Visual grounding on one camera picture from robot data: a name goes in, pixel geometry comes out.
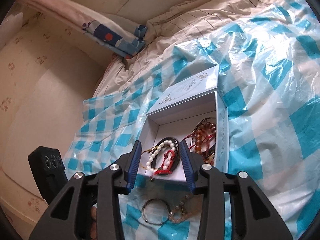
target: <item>blue and white plastic sheet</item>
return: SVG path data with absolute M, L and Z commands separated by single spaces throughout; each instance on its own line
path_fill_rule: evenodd
M 284 0 L 209 38 L 176 46 L 123 93 L 84 102 L 84 125 L 64 160 L 68 177 L 98 172 L 131 151 L 146 112 L 168 86 L 219 65 L 218 89 L 229 117 L 228 172 L 247 171 L 297 239 L 320 208 L 319 46 L 320 24 L 305 0 Z M 119 199 L 125 238 L 196 239 L 199 212 L 163 227 L 141 217 L 149 198 L 175 205 L 186 190 L 138 176 L 132 193 Z M 195 198 L 188 209 L 200 203 L 201 197 Z M 230 225 L 226 201 L 226 239 Z

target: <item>bracelet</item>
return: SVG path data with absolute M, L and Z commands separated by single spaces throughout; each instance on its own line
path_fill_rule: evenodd
M 168 217 L 167 217 L 167 219 L 166 219 L 165 221 L 162 221 L 161 223 L 153 223 L 153 222 L 150 222 L 150 221 L 147 219 L 147 217 L 146 217 L 146 215 L 145 215 L 145 213 L 144 213 L 144 210 L 145 210 L 146 206 L 149 205 L 152 201 L 161 201 L 161 202 L 163 202 L 163 203 L 166 205 L 167 210 L 168 210 Z M 166 223 L 166 222 L 169 220 L 169 214 L 170 214 L 170 213 L 171 213 L 171 209 L 170 209 L 169 204 L 167 203 L 167 201 L 165 201 L 165 200 L 163 200 L 163 199 L 161 199 L 161 198 L 152 198 L 152 199 L 149 199 L 148 201 L 146 201 L 146 202 L 143 204 L 143 206 L 142 206 L 142 208 L 141 208 L 141 215 L 142 215 L 143 220 L 144 220 L 146 223 L 151 224 L 151 225 L 154 225 L 154 226 L 162 226 L 164 223 Z
M 144 153 L 150 153 L 150 152 L 152 152 L 153 150 L 156 150 L 156 149 L 157 149 L 157 147 L 152 147 L 151 149 L 148 149 L 148 150 L 145 150 L 144 152 L 142 152 L 141 155 L 144 154 Z M 139 163 L 139 166 L 141 168 L 143 168 L 144 170 L 148 170 L 147 167 L 143 166 L 141 163 Z
M 193 214 L 193 212 L 187 212 L 186 211 L 186 208 L 184 206 L 185 202 L 192 198 L 192 194 L 187 194 L 185 195 L 182 200 L 180 201 L 179 205 L 177 205 L 170 213 L 169 213 L 169 220 L 172 222 L 172 223 L 175 223 L 175 224 L 179 224 L 185 220 L 187 220 L 188 218 L 190 218 Z M 173 216 L 175 215 L 175 213 L 177 213 L 178 211 L 181 211 L 181 218 L 178 218 L 178 219 L 175 219 L 173 218 Z
M 207 122 L 208 119 L 212 119 L 212 117 L 207 117 L 201 120 L 197 124 L 193 132 L 190 135 L 186 136 L 185 139 L 191 137 L 191 147 L 189 149 L 194 147 L 195 153 L 201 155 L 205 163 L 213 165 L 216 144 L 210 147 L 210 140 L 212 138 L 215 138 L 217 133 L 217 126 L 215 123 Z M 206 143 L 206 150 L 204 152 L 201 152 L 201 145 L 203 143 Z
M 156 168 L 157 154 L 164 146 L 170 146 L 171 149 L 164 154 L 164 160 L 161 166 L 159 168 Z M 153 160 L 151 161 L 151 168 L 154 169 L 153 175 L 171 174 L 177 168 L 180 161 L 179 141 L 173 137 L 166 137 L 159 141 L 156 147 L 157 149 L 153 151 L 153 154 L 155 156 L 153 157 L 153 155 L 151 155 L 150 157 L 150 159 L 153 158 Z

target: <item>silver bangle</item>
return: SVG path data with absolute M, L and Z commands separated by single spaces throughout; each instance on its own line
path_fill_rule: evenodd
M 163 202 L 163 203 L 166 205 L 167 210 L 168 210 L 168 217 L 167 217 L 167 219 L 166 219 L 165 221 L 160 222 L 160 223 L 153 223 L 153 222 L 149 222 L 149 220 L 147 219 L 147 217 L 146 217 L 146 215 L 145 215 L 145 213 L 144 213 L 144 210 L 145 210 L 146 206 L 148 206 L 152 201 L 161 201 L 161 202 Z M 144 220 L 146 223 L 148 223 L 148 224 L 150 224 L 150 225 L 154 225 L 154 226 L 163 226 L 163 224 L 166 223 L 166 222 L 169 220 L 169 214 L 170 214 L 170 212 L 171 212 L 171 209 L 170 209 L 169 204 L 167 203 L 167 201 L 165 201 L 165 200 L 163 200 L 163 199 L 161 199 L 161 198 L 152 198 L 152 199 L 149 199 L 148 201 L 146 201 L 146 202 L 143 204 L 143 206 L 142 206 L 142 208 L 141 208 L 141 215 L 142 215 L 143 220 Z

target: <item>white box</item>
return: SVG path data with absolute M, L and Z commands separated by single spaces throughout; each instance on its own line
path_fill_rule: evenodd
M 147 112 L 139 141 L 142 151 L 152 148 L 164 137 L 174 137 L 179 142 L 189 135 L 206 117 L 217 124 L 214 166 L 228 171 L 229 132 L 228 111 L 217 92 L 219 68 L 212 67 L 169 87 Z M 186 139 L 190 146 L 191 139 Z M 145 166 L 150 154 L 144 153 L 140 163 Z M 163 161 L 159 155 L 156 167 Z M 150 177 L 153 173 L 139 167 L 138 174 Z M 182 163 L 170 175 L 155 175 L 155 179 L 186 182 Z

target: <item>bed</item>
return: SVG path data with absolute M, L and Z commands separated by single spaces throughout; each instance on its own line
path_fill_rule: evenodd
M 147 28 L 145 48 L 128 60 L 113 55 L 84 102 L 84 123 L 64 159 L 68 177 L 98 172 L 131 151 L 146 111 L 168 86 L 219 65 L 229 114 L 228 172 L 248 171 L 294 239 L 300 237 L 320 196 L 320 27 L 309 6 L 304 0 L 193 0 L 149 20 Z M 196 214 L 180 224 L 152 226 L 140 212 L 150 198 L 174 205 L 187 192 L 138 176 L 132 193 L 119 199 L 126 239 L 196 239 L 199 197 L 189 204 Z M 226 239 L 228 205 L 226 196 Z M 164 216 L 159 207 L 151 213 Z

